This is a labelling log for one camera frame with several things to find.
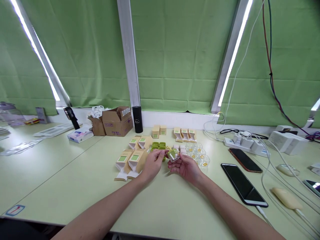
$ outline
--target black thermos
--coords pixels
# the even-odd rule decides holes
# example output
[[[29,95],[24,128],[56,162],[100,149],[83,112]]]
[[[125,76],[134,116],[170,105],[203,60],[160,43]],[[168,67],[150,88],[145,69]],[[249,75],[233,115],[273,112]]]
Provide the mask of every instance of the black thermos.
[[[142,115],[141,115],[141,107],[135,106],[132,107],[132,113],[133,113],[133,121],[134,121],[134,128],[136,130],[136,133],[142,133]]]

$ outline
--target red cable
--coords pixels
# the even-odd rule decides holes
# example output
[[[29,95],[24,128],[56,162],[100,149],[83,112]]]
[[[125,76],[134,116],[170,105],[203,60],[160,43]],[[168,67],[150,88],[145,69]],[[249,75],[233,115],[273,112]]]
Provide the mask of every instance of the red cable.
[[[284,113],[281,103],[278,100],[276,94],[275,94],[275,90],[274,90],[274,85],[273,85],[273,74],[272,74],[272,68],[271,68],[271,59],[269,58],[269,50],[268,50],[268,41],[267,41],[267,33],[266,33],[266,25],[265,25],[265,21],[264,21],[264,3],[262,4],[262,19],[263,19],[263,30],[264,30],[264,39],[265,39],[265,43],[266,43],[266,49],[267,49],[267,56],[268,56],[268,63],[269,63],[269,68],[270,68],[270,75],[271,75],[271,82],[272,82],[272,88],[273,88],[273,92],[274,92],[274,98],[277,101],[280,111],[285,115],[285,117],[287,118],[287,120],[297,126],[299,129],[301,129],[302,131],[304,131],[307,135],[309,135],[309,133],[307,133],[305,130],[303,130],[301,127],[299,127],[297,124],[295,124],[294,122],[292,122],[290,120],[290,118],[288,116],[286,116],[286,114]]]

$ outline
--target black smartphone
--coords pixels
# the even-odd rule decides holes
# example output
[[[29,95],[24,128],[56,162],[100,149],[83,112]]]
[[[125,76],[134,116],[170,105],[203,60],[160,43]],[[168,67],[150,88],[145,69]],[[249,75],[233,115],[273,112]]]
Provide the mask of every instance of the black smartphone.
[[[247,177],[241,172],[235,164],[221,164],[234,189],[246,205],[268,207],[267,202],[261,197],[258,191],[250,183]]]
[[[241,166],[248,172],[262,173],[262,169],[248,157],[241,149],[229,148],[229,152],[241,164]]]

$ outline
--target green curtain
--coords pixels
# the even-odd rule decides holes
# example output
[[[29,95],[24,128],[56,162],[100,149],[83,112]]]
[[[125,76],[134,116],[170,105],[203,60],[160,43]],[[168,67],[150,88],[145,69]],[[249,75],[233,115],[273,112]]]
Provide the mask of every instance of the green curtain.
[[[130,106],[116,0],[21,2],[72,106]]]
[[[211,113],[237,0],[131,0],[141,108]]]
[[[225,113],[236,71],[243,59],[262,1],[254,1],[229,78],[221,111]],[[272,71],[275,92],[290,119],[304,126],[320,92],[320,2],[271,1]],[[269,10],[265,4],[268,42]],[[254,26],[248,53],[238,72],[227,124],[290,125],[281,114],[270,86],[262,12]]]
[[[10,1],[0,1],[0,101],[16,105],[24,115],[35,107],[56,115],[48,77]]]

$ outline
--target smartphone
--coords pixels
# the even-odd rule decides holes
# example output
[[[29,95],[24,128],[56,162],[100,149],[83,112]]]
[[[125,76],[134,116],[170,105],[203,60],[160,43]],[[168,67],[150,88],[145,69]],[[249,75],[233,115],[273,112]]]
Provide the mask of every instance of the smartphone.
[[[229,148],[229,152],[241,164],[241,166],[248,172],[262,173],[262,169],[248,157],[241,149]]]
[[[244,204],[268,207],[267,202],[261,197],[237,165],[222,163],[221,166]]]
[[[302,181],[308,188],[310,188],[315,194],[320,197],[320,183],[304,180]]]

